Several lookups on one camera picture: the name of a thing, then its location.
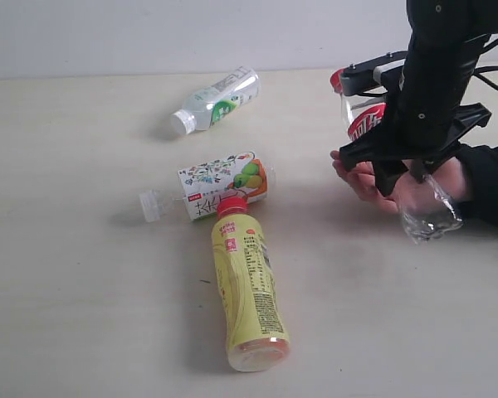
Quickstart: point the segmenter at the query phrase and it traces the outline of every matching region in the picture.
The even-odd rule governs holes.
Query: green label
[[[236,107],[237,104],[233,101],[226,99],[219,101],[214,105],[214,109],[212,110],[212,124],[219,122],[227,114],[230,114]]]

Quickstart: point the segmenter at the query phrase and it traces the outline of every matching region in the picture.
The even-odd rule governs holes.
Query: white bottle cap
[[[166,209],[162,205],[159,193],[151,190],[140,194],[140,204],[144,212],[144,218],[147,222],[160,220],[160,217],[166,214]]]
[[[180,109],[171,117],[172,127],[179,135],[190,134],[196,129],[196,118],[187,110]]]

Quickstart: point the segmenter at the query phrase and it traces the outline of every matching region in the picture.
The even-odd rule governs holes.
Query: black sleeve
[[[463,145],[456,157],[472,186],[472,201],[461,204],[463,216],[498,227],[498,147]]]

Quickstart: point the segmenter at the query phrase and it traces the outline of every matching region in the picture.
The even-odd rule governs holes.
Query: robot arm
[[[388,89],[383,121],[340,149],[346,168],[373,162],[385,196],[407,171],[403,159],[416,159],[412,173],[419,180],[453,156],[459,138],[476,125],[485,127],[491,116],[481,104],[460,105],[485,44],[498,33],[498,0],[407,0],[407,11],[413,34],[398,80],[385,73],[385,81],[378,81]],[[378,70],[380,79],[380,62],[345,70],[344,90],[373,88],[372,81],[359,84],[359,77],[365,77],[365,69],[373,75]]]

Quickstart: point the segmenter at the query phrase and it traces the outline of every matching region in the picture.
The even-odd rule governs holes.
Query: yellow bottle
[[[227,358],[237,371],[264,371],[290,353],[264,234],[243,198],[223,200],[217,216],[212,245],[227,317]]]

